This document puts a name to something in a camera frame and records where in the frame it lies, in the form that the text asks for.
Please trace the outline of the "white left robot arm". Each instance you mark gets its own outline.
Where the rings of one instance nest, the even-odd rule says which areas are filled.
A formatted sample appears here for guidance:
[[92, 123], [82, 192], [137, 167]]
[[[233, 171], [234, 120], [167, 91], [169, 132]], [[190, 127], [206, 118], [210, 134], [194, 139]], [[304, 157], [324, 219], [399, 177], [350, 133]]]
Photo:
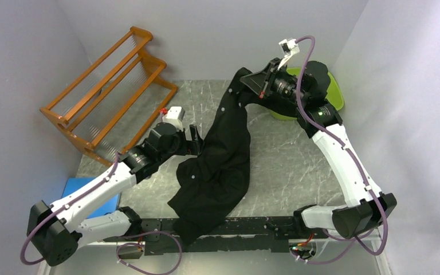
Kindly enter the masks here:
[[49, 205], [35, 203], [30, 208], [21, 262], [57, 266], [92, 242], [109, 237], [137, 239], [142, 220], [130, 207], [102, 217], [89, 216], [115, 195], [149, 179], [172, 156], [198, 156], [204, 141], [196, 125], [191, 124], [189, 130], [191, 138], [187, 139], [178, 123], [160, 122], [139, 145], [116, 153], [113, 164], [82, 188]]

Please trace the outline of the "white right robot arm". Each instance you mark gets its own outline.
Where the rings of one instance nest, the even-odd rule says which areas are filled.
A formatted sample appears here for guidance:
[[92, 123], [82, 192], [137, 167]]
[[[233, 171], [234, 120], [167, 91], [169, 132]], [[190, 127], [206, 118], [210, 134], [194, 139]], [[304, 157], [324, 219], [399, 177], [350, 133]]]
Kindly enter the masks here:
[[[327, 66], [318, 61], [308, 62], [298, 85], [297, 77], [286, 66], [278, 67], [280, 62], [274, 58], [263, 70], [241, 76], [242, 98], [282, 115], [295, 116], [326, 158], [345, 201], [341, 206], [310, 205], [296, 210], [294, 234], [305, 238], [314, 229], [324, 229], [351, 239], [383, 225], [397, 205], [396, 198], [381, 190], [353, 149], [341, 116], [327, 99], [331, 84]], [[296, 101], [297, 87], [302, 111]]]

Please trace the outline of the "black button shirt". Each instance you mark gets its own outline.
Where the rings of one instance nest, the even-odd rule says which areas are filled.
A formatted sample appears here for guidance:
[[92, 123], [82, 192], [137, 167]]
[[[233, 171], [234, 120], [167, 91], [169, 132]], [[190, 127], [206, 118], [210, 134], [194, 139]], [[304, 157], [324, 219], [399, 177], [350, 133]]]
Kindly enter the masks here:
[[172, 228], [183, 246], [189, 246], [222, 222], [246, 195], [250, 184], [250, 142], [245, 103], [249, 90], [240, 78], [251, 71], [237, 70], [223, 94], [214, 121], [196, 158], [178, 165], [180, 188], [168, 201], [178, 219]]

